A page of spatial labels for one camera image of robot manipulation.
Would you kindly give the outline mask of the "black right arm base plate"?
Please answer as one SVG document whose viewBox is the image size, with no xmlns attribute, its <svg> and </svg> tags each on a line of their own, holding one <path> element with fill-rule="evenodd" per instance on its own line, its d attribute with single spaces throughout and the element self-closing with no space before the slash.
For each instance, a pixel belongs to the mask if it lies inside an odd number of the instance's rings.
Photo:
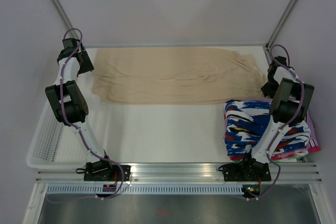
<svg viewBox="0 0 336 224">
<path fill-rule="evenodd" d="M 222 165 L 218 168 L 222 172 L 226 182 L 270 182 L 271 174 L 268 164 L 256 167 L 253 165 L 243 166 L 238 163 Z"/>
</svg>

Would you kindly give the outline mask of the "beige trousers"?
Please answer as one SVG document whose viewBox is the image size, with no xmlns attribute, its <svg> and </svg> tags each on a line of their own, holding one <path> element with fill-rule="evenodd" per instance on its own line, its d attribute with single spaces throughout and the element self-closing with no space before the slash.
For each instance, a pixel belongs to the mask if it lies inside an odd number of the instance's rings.
<svg viewBox="0 0 336 224">
<path fill-rule="evenodd" d="M 99 49 L 92 91 L 122 104 L 219 104 L 261 98 L 252 55 L 208 47 Z"/>
</svg>

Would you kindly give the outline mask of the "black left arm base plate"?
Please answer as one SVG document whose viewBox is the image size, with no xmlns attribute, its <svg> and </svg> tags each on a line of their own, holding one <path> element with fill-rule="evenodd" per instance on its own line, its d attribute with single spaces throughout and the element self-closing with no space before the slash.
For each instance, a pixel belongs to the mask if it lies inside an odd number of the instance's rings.
<svg viewBox="0 0 336 224">
<path fill-rule="evenodd" d="M 129 181 L 131 166 L 121 165 L 121 168 L 118 165 L 87 163 L 83 179 L 88 182 Z"/>
</svg>

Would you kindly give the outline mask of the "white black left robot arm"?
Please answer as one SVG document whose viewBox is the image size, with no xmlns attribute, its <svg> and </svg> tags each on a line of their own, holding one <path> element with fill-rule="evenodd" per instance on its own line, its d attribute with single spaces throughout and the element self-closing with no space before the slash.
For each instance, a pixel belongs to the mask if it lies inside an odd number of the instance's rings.
<svg viewBox="0 0 336 224">
<path fill-rule="evenodd" d="M 66 38 L 62 44 L 64 48 L 57 58 L 56 81 L 45 88 L 45 94 L 56 120 L 69 127 L 78 139 L 86 154 L 86 162 L 98 165 L 96 175 L 102 180 L 110 180 L 114 167 L 106 163 L 106 152 L 89 124 L 89 107 L 77 84 L 78 76 L 92 72 L 94 66 L 80 40 Z"/>
</svg>

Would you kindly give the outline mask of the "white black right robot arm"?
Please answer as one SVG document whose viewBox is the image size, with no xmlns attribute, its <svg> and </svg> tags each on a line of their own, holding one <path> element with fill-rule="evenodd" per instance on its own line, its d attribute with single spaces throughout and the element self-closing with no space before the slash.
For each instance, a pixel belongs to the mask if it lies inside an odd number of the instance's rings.
<svg viewBox="0 0 336 224">
<path fill-rule="evenodd" d="M 302 122 L 307 115 L 314 86 L 303 83 L 288 63 L 286 58 L 281 56 L 272 60 L 272 66 L 282 73 L 282 79 L 270 105 L 269 124 L 258 144 L 248 153 L 250 162 L 239 167 L 243 179 L 251 180 L 257 176 L 259 168 L 268 167 L 281 139 L 292 126 Z"/>
</svg>

